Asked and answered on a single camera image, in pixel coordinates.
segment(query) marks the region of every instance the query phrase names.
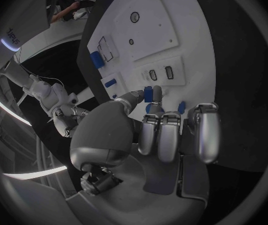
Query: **light strip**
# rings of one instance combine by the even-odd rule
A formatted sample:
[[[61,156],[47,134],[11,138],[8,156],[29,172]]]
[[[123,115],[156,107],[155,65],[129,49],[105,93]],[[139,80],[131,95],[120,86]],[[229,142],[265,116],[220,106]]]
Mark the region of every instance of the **light strip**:
[[[10,49],[13,52],[17,52],[18,50],[20,50],[20,47],[19,48],[13,48],[13,47],[9,46],[3,39],[1,39],[0,41],[1,41],[2,44],[5,45],[6,48]]]
[[[13,174],[13,173],[4,173],[4,175],[14,178],[14,179],[19,179],[19,180],[28,180],[28,179],[36,179],[40,178],[46,175],[58,173],[60,171],[68,169],[66,166],[61,166],[57,168],[53,168],[50,170],[45,170],[45,171],[38,171],[38,172],[30,172],[30,173],[19,173],[19,174]]]
[[[17,114],[15,114],[13,111],[11,111],[10,109],[8,109],[5,105],[3,105],[1,102],[0,102],[0,107],[2,109],[4,109],[7,113],[9,113],[10,115],[12,115],[13,117],[15,117],[16,119],[22,121],[23,123],[25,123],[25,124],[27,124],[29,126],[32,126],[27,120],[25,120],[22,117],[20,117]]]

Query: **person's arm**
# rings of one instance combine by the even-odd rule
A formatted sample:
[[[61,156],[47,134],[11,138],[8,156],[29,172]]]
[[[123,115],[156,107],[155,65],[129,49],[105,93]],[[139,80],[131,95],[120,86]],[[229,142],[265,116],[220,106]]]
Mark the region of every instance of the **person's arm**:
[[[50,23],[54,23],[57,20],[61,19],[62,17],[64,17],[65,15],[67,15],[68,13],[70,13],[72,10],[75,10],[79,7],[80,3],[78,1],[74,2],[72,5],[70,5],[68,8],[64,9],[63,11],[59,12],[56,15],[53,15],[51,18]]]

